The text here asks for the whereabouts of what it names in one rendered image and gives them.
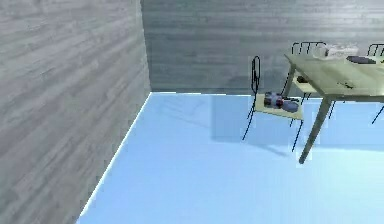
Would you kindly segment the blue grey bundle with red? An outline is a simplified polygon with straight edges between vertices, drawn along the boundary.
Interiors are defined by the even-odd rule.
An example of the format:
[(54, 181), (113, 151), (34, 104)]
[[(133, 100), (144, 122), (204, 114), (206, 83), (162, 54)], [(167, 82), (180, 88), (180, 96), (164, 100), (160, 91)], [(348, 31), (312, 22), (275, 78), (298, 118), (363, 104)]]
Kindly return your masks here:
[(264, 94), (263, 104), (267, 108), (282, 109), (294, 113), (299, 109), (296, 99), (283, 97), (280, 93), (266, 92)]

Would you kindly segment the clear glass bowl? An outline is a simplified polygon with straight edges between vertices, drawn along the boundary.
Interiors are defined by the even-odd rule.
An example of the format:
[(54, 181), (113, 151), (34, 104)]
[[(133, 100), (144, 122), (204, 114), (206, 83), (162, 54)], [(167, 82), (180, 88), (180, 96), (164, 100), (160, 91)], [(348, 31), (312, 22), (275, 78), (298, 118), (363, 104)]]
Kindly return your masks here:
[(319, 60), (336, 60), (355, 56), (358, 52), (359, 48), (356, 44), (328, 44), (316, 46), (312, 50), (312, 56)]

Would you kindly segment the pale green wooden table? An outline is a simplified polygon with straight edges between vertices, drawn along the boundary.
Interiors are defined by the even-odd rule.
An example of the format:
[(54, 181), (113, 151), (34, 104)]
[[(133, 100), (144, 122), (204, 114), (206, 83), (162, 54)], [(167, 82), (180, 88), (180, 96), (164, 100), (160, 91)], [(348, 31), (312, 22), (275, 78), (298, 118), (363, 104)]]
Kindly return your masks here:
[[(322, 101), (305, 147), (299, 157), (303, 164), (322, 128), (333, 102), (384, 103), (384, 65), (355, 64), (346, 59), (319, 60), (309, 55), (285, 54), (290, 67), (295, 68), (322, 97)], [(347, 89), (337, 83), (349, 83)]]

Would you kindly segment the dark grey flat plate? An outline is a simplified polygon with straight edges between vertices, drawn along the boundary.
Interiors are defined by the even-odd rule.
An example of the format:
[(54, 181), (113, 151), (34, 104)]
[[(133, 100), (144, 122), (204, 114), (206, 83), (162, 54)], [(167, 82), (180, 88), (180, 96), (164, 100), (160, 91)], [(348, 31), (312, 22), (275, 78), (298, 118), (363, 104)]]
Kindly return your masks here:
[(363, 56), (347, 56), (346, 60), (355, 64), (376, 64), (374, 59)]

